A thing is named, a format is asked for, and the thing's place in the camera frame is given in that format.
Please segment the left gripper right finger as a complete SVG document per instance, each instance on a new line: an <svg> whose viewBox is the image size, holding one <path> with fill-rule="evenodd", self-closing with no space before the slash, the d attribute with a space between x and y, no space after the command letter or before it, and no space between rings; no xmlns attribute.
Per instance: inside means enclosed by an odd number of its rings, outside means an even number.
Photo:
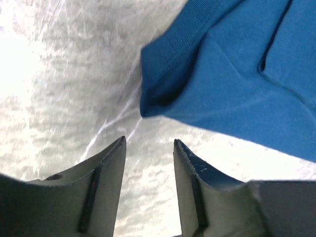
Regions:
<svg viewBox="0 0 316 237"><path fill-rule="evenodd" d="M313 237L316 183L239 181L174 141L174 170L184 237Z"/></svg>

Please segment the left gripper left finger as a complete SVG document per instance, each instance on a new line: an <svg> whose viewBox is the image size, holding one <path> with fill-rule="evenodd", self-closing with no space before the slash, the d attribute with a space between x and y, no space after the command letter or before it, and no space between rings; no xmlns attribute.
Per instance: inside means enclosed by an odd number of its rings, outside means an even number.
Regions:
<svg viewBox="0 0 316 237"><path fill-rule="evenodd" d="M100 153L44 180L0 177L3 237L111 237L126 158L120 137Z"/></svg>

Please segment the dark blue t shirt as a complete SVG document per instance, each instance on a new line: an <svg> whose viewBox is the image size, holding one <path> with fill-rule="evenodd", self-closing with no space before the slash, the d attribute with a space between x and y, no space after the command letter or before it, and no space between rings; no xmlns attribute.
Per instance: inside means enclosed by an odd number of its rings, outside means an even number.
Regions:
<svg viewBox="0 0 316 237"><path fill-rule="evenodd" d="M315 1L190 0L141 65L143 117L315 161Z"/></svg>

